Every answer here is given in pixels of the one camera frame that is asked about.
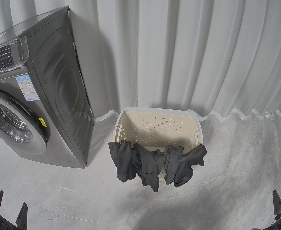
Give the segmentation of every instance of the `laundry basket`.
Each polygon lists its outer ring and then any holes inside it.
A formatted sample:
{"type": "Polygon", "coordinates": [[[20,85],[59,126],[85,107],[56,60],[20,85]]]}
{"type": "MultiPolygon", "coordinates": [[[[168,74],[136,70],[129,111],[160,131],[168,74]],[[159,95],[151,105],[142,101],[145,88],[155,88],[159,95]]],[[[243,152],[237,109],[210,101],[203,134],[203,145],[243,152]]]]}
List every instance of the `laundry basket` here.
{"type": "MultiPolygon", "coordinates": [[[[203,144],[202,129],[195,112],[160,108],[127,107],[120,113],[114,141],[128,140],[148,151],[164,151],[168,145],[183,146],[187,153],[203,144]]],[[[165,171],[159,178],[163,181],[165,171]]]]}

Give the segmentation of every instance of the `plastic wrap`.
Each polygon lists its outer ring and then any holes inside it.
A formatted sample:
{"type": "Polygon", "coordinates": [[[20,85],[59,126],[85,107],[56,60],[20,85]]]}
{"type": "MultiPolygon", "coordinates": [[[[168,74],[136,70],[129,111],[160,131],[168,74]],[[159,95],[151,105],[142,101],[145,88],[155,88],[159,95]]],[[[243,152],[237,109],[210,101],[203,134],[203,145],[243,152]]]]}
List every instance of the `plastic wrap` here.
{"type": "Polygon", "coordinates": [[[0,72],[23,68],[29,56],[27,38],[25,36],[1,44],[0,72]]]}

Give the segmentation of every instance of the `dark gray cloth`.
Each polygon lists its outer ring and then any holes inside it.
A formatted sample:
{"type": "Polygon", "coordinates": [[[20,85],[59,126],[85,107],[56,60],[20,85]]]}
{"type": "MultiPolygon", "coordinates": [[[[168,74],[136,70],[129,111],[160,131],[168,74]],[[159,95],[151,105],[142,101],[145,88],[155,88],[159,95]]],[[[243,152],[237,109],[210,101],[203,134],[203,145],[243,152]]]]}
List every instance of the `dark gray cloth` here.
{"type": "Polygon", "coordinates": [[[183,152],[183,147],[167,146],[164,152],[164,169],[165,169],[165,182],[169,185],[174,181],[177,174],[180,159],[183,152]]]}
{"type": "Polygon", "coordinates": [[[165,182],[167,185],[174,182],[175,187],[187,183],[193,176],[194,164],[204,166],[203,157],[206,155],[206,148],[200,144],[190,152],[182,154],[184,148],[167,146],[165,152],[160,150],[147,151],[139,144],[122,140],[110,142],[109,149],[112,160],[117,167],[117,177],[122,182],[132,180],[136,174],[141,178],[144,186],[149,185],[153,191],[158,192],[158,175],[162,167],[165,168],[165,182]]]}
{"type": "Polygon", "coordinates": [[[110,142],[108,144],[112,160],[117,167],[117,178],[122,182],[132,180],[136,176],[137,168],[132,162],[132,145],[131,142],[122,140],[110,142]]]}
{"type": "Polygon", "coordinates": [[[206,148],[200,144],[186,154],[182,154],[183,147],[167,146],[164,152],[165,182],[167,185],[174,182],[175,187],[187,183],[193,176],[194,164],[204,166],[203,157],[206,148]]]}
{"type": "Polygon", "coordinates": [[[162,153],[157,149],[149,152],[139,144],[133,144],[133,164],[137,167],[137,174],[144,186],[149,185],[153,191],[158,192],[158,175],[163,167],[162,153]]]}
{"type": "Polygon", "coordinates": [[[187,183],[193,176],[193,169],[191,168],[194,164],[204,166],[203,157],[206,155],[206,147],[202,144],[189,151],[186,154],[182,154],[180,159],[177,174],[174,178],[174,186],[179,187],[187,183]]]}

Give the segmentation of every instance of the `basket rim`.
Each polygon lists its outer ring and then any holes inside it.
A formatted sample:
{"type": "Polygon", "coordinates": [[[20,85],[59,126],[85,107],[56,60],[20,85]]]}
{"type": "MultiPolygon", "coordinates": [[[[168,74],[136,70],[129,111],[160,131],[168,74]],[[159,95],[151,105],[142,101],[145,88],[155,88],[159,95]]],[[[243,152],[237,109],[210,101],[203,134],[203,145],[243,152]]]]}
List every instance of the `basket rim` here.
{"type": "Polygon", "coordinates": [[[121,113],[119,114],[119,117],[117,119],[115,129],[114,129],[114,136],[116,133],[116,130],[118,129],[118,124],[120,123],[122,117],[124,114],[129,113],[129,112],[143,112],[143,113],[165,113],[165,114],[174,114],[174,115],[181,115],[181,116],[188,116],[191,117],[192,119],[195,120],[197,128],[198,128],[198,133],[203,136],[202,134],[202,129],[200,125],[200,121],[198,119],[198,114],[193,111],[181,111],[181,110],[173,110],[173,109],[164,109],[164,108],[153,108],[153,107],[126,107],[124,108],[121,113]]]}

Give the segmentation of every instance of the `gray washing machine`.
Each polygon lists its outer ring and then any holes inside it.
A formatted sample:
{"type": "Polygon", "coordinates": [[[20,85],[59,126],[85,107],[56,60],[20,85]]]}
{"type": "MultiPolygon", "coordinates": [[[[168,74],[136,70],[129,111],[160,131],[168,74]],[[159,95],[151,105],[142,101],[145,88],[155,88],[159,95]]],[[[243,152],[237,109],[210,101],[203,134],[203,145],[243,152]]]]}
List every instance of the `gray washing machine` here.
{"type": "Polygon", "coordinates": [[[68,10],[0,34],[0,138],[19,157],[84,168],[94,122],[68,10]]]}

